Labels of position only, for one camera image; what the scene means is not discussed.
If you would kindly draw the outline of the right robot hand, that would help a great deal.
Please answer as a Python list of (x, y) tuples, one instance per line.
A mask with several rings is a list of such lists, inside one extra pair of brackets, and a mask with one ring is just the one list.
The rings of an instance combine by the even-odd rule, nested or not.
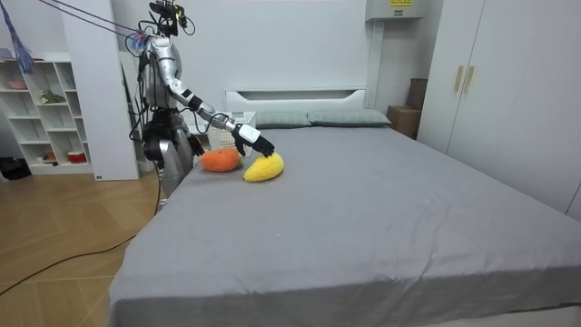
[(245, 156), (245, 146), (269, 157), (274, 154), (275, 146), (261, 135), (261, 132), (248, 124), (237, 124), (231, 131), (235, 147), (241, 156)]

